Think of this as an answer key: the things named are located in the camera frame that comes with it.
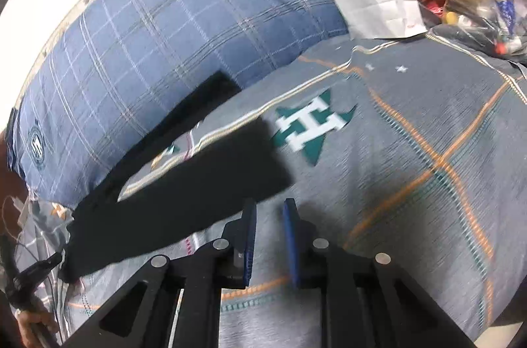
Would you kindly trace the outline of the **person's left hand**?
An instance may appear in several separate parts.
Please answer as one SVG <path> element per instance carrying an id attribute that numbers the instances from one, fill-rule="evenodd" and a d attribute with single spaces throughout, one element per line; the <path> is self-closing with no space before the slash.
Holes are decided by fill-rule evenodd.
<path id="1" fill-rule="evenodd" d="M 58 327 L 53 315 L 48 310 L 19 310 L 15 314 L 15 318 L 20 332 L 21 342 L 24 347 L 43 347 L 37 333 L 38 328 L 41 326 L 47 329 L 48 333 L 51 335 L 51 340 L 54 343 L 56 342 L 54 334 L 57 332 Z"/>

